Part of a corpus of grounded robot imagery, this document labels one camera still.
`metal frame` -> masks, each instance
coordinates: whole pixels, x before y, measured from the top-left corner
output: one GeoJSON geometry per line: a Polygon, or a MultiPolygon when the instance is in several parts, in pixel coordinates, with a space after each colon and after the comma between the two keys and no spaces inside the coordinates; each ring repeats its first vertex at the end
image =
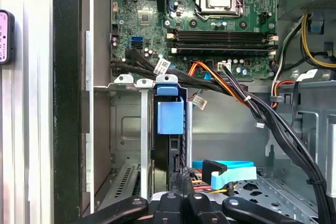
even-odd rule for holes
{"type": "Polygon", "coordinates": [[[0,0],[0,8],[16,19],[15,61],[0,66],[0,223],[54,223],[53,0],[0,0]]]}
{"type": "Polygon", "coordinates": [[[132,196],[137,183],[139,168],[139,164],[124,164],[122,166],[99,210],[132,196]]]}

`cable clip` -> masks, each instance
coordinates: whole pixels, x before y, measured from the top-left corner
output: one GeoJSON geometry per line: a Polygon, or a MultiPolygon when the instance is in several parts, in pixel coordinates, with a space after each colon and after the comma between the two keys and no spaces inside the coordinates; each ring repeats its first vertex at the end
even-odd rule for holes
{"type": "Polygon", "coordinates": [[[327,181],[325,179],[323,179],[323,180],[316,180],[316,181],[313,181],[311,179],[307,180],[307,184],[308,185],[325,185],[326,183],[327,183],[327,181]]]}
{"type": "Polygon", "coordinates": [[[244,102],[246,102],[248,100],[251,100],[251,97],[249,95],[244,99],[244,102]]]}

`yellow wire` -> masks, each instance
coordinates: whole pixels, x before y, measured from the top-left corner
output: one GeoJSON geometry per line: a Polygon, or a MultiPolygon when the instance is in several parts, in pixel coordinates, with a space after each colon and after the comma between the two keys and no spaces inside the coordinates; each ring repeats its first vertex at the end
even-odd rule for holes
{"type": "Polygon", "coordinates": [[[217,190],[217,191],[211,191],[209,194],[220,194],[220,193],[226,193],[227,190],[223,189],[223,190],[217,190]]]}
{"type": "Polygon", "coordinates": [[[202,180],[194,180],[193,181],[193,184],[198,184],[198,183],[203,183],[203,181],[202,180]]]}
{"type": "Polygon", "coordinates": [[[307,56],[313,61],[314,63],[326,67],[326,68],[336,68],[336,64],[330,64],[330,63],[325,63],[323,61],[317,60],[311,55],[308,43],[307,43],[307,22],[308,22],[308,15],[305,15],[305,18],[303,19],[302,22],[302,32],[301,32],[301,37],[302,37],[302,44],[303,48],[307,54],[307,56]]]}

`blue plastic latch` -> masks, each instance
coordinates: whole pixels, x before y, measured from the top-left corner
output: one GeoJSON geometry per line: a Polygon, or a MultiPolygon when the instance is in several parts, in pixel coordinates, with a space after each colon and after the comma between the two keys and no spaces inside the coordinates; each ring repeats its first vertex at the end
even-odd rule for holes
{"type": "MultiPolygon", "coordinates": [[[[249,161],[215,161],[227,166],[227,171],[219,175],[211,173],[211,188],[221,189],[229,182],[257,179],[257,168],[249,161]]],[[[202,169],[203,161],[193,161],[193,168],[202,169]]]]}
{"type": "Polygon", "coordinates": [[[175,84],[158,84],[156,93],[158,95],[178,96],[178,88],[175,84]]]}
{"type": "Polygon", "coordinates": [[[184,101],[158,102],[157,133],[163,135],[183,134],[184,101]]]}

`cable label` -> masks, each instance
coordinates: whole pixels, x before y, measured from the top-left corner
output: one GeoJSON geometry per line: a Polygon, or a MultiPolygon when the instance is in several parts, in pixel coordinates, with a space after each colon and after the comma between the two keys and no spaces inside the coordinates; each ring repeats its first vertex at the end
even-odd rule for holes
{"type": "Polygon", "coordinates": [[[256,127],[263,129],[263,128],[265,128],[265,124],[264,123],[256,123],[256,127]]]}
{"type": "Polygon", "coordinates": [[[154,69],[154,74],[165,74],[170,66],[170,62],[163,59],[163,58],[160,58],[158,63],[156,64],[156,67],[154,69]]]}
{"type": "Polygon", "coordinates": [[[300,75],[296,81],[303,81],[304,79],[314,78],[316,73],[317,69],[311,69],[307,73],[303,73],[302,75],[300,75]]]}
{"type": "Polygon", "coordinates": [[[200,97],[199,95],[195,95],[194,96],[194,99],[193,99],[193,104],[196,105],[197,107],[199,107],[201,110],[204,110],[206,104],[208,102],[203,99],[202,97],[200,97]]]}

